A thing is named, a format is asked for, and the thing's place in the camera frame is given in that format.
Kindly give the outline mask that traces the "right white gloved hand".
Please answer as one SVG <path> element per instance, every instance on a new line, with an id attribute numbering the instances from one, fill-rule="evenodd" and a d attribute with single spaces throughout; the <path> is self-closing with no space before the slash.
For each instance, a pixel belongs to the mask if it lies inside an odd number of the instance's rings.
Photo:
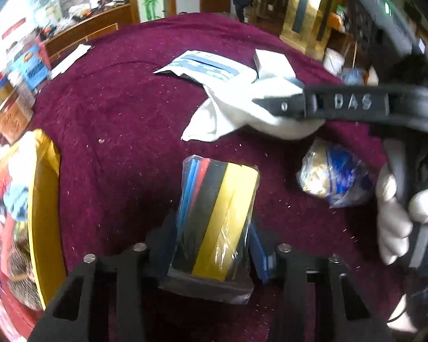
<path id="1" fill-rule="evenodd" d="M 396 198 L 397 182 L 385 164 L 378 175 L 377 241 L 383 263 L 391 265 L 409 251 L 414 224 L 428 225 L 428 188 L 417 193 L 404 208 Z"/>

